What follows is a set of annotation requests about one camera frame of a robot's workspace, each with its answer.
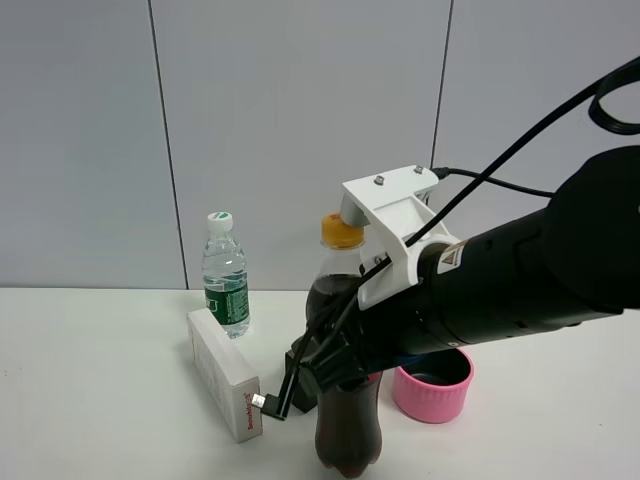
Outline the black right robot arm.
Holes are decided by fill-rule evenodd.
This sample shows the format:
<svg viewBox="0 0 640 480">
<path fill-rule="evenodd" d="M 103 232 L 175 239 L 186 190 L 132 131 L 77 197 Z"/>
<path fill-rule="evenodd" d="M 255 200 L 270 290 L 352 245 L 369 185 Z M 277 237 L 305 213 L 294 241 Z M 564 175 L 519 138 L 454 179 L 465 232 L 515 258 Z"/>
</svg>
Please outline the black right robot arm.
<svg viewBox="0 0 640 480">
<path fill-rule="evenodd" d="M 422 253 L 417 282 L 337 315 L 300 382 L 312 394 L 431 352 L 546 333 L 639 305 L 639 150 L 589 159 L 547 206 Z"/>
</svg>

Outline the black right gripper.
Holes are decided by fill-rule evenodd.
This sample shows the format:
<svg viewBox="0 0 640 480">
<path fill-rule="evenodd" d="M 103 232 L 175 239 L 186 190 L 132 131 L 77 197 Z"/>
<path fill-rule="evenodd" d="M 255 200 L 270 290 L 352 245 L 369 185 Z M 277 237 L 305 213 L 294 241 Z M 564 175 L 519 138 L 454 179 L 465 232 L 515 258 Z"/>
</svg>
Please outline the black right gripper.
<svg viewBox="0 0 640 480">
<path fill-rule="evenodd" d="M 303 355 L 299 383 L 312 396 L 370 374 L 445 350 L 453 331 L 422 285 L 362 310 L 355 299 L 334 309 L 313 335 L 316 348 Z"/>
</svg>

